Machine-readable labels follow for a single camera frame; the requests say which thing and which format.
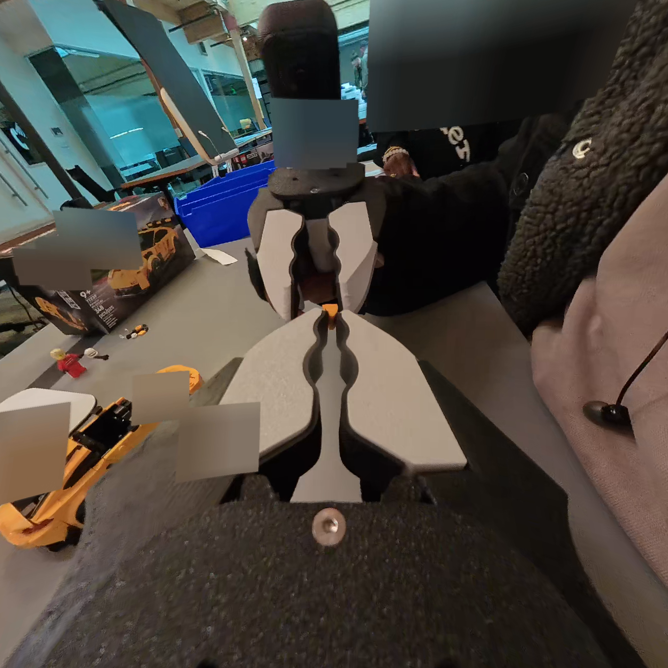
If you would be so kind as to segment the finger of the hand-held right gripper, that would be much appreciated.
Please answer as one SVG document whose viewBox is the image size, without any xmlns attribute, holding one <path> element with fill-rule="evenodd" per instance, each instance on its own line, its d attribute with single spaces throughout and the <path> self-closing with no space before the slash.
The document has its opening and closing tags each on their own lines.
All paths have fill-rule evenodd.
<svg viewBox="0 0 668 668">
<path fill-rule="evenodd" d="M 293 277 L 295 239 L 304 227 L 303 217 L 290 210 L 272 210 L 264 221 L 258 264 L 265 295 L 284 320 L 296 318 L 300 297 Z"/>
<path fill-rule="evenodd" d="M 328 216 L 335 286 L 340 310 L 359 313 L 367 297 L 377 259 L 377 243 L 364 202 L 350 202 Z"/>
</svg>

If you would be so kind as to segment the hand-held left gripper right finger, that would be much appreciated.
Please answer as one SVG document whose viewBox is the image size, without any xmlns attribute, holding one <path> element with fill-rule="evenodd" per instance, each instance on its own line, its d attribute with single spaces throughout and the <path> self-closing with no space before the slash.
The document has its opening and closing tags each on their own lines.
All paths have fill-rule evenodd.
<svg viewBox="0 0 668 668">
<path fill-rule="evenodd" d="M 341 427 L 400 472 L 462 470 L 467 459 L 416 357 L 352 311 L 337 317 Z"/>
</svg>

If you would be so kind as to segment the black lego set box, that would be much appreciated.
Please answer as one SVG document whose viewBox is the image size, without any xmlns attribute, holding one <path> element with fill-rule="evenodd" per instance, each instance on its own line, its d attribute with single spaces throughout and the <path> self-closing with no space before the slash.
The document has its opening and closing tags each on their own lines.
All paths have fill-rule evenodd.
<svg viewBox="0 0 668 668">
<path fill-rule="evenodd" d="M 17 291 L 67 335 L 109 333 L 194 260 L 163 193 L 61 207 L 55 228 L 14 246 Z"/>
</svg>

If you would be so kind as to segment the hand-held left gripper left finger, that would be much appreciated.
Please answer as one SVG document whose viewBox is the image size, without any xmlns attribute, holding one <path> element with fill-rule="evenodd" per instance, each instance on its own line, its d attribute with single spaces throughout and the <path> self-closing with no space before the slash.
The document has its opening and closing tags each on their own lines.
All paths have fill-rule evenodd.
<svg viewBox="0 0 668 668">
<path fill-rule="evenodd" d="M 313 308 L 251 348 L 220 405 L 258 404 L 259 463 L 305 439 L 319 420 L 325 312 Z"/>
</svg>

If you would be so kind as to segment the red lego minifigure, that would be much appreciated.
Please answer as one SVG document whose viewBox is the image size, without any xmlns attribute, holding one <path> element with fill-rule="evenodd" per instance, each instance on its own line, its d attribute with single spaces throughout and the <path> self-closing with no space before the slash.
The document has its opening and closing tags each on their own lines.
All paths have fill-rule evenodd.
<svg viewBox="0 0 668 668">
<path fill-rule="evenodd" d="M 49 355 L 57 363 L 58 370 L 72 378 L 79 378 L 88 371 L 80 362 L 84 356 L 82 353 L 66 353 L 64 350 L 56 348 L 52 349 Z"/>
</svg>

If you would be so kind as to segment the yellow lego car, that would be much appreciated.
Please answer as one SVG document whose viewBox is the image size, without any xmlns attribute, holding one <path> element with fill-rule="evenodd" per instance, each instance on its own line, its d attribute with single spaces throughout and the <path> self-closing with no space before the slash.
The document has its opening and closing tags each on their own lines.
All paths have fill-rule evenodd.
<svg viewBox="0 0 668 668">
<path fill-rule="evenodd" d="M 3 504 L 2 537 L 17 548 L 52 552 L 77 544 L 90 489 L 158 425 L 134 424 L 132 403 L 124 397 L 96 404 L 69 434 L 62 487 Z"/>
</svg>

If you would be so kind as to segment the blue plastic bin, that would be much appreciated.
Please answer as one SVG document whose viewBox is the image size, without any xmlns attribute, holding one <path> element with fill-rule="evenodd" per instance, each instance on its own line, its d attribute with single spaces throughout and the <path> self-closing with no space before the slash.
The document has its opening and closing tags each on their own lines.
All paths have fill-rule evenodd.
<svg viewBox="0 0 668 668">
<path fill-rule="evenodd" d="M 176 213 L 200 247 L 249 236 L 247 216 L 263 183 L 260 180 L 223 190 L 213 186 L 176 199 Z"/>
<path fill-rule="evenodd" d="M 225 176 L 218 176 L 207 181 L 198 188 L 188 192 L 182 198 L 176 198 L 174 204 L 179 215 L 204 202 L 208 198 L 221 198 L 232 194 L 236 189 L 246 190 L 253 185 L 265 187 L 270 174 L 275 171 L 273 160 L 263 162 L 254 166 L 247 166 L 240 170 L 234 170 Z"/>
</svg>

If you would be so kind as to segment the dark grey tilted panel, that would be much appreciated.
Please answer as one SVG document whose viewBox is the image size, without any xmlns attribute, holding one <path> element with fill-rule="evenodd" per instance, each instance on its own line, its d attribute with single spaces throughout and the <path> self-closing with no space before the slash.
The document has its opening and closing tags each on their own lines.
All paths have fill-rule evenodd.
<svg viewBox="0 0 668 668">
<path fill-rule="evenodd" d="M 154 76 L 163 106 L 197 155 L 211 166 L 237 156 L 238 146 L 160 20 L 121 1 L 96 5 Z"/>
</svg>

